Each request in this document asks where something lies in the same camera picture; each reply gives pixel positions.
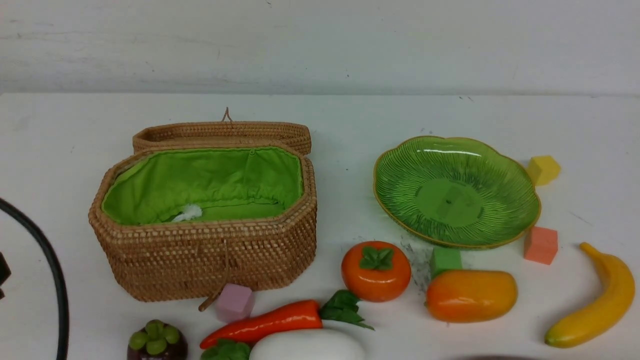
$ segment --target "leaf-shaped plate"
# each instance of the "leaf-shaped plate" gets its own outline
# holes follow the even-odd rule
[[[469,138],[403,142],[378,158],[373,187],[392,219],[445,247],[505,245],[535,225],[541,211],[524,167]]]

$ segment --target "toy carrot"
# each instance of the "toy carrot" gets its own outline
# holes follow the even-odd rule
[[[220,339],[253,345],[276,332],[322,329],[323,319],[352,323],[373,330],[358,315],[358,301],[360,299],[350,291],[339,290],[322,308],[315,300],[293,302],[255,318],[227,324],[202,340],[200,348],[204,350],[213,347]]]

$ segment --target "orange cube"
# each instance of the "orange cube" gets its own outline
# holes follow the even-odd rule
[[[533,227],[524,241],[524,258],[551,265],[558,252],[558,232],[545,227]]]

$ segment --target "toy banana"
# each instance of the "toy banana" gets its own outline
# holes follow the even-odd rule
[[[545,343],[552,347],[574,347],[603,334],[622,319],[634,301],[634,277],[622,260],[603,254],[588,243],[581,243],[580,249],[591,258],[604,290],[594,302],[547,331]]]

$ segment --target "wicker basket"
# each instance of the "wicker basket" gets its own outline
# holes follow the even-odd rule
[[[133,136],[133,150],[189,143],[243,143],[256,140],[279,142],[302,155],[311,153],[309,128],[290,122],[184,122],[148,127]]]
[[[252,146],[280,147],[300,159],[303,194],[277,217],[125,226],[102,210],[102,201],[118,175],[156,151],[246,148],[245,143],[156,146],[106,172],[89,223],[116,281],[131,296],[145,302],[211,297],[228,282],[256,291],[282,288],[311,264],[316,254],[317,213],[313,166],[281,143],[256,139]]]

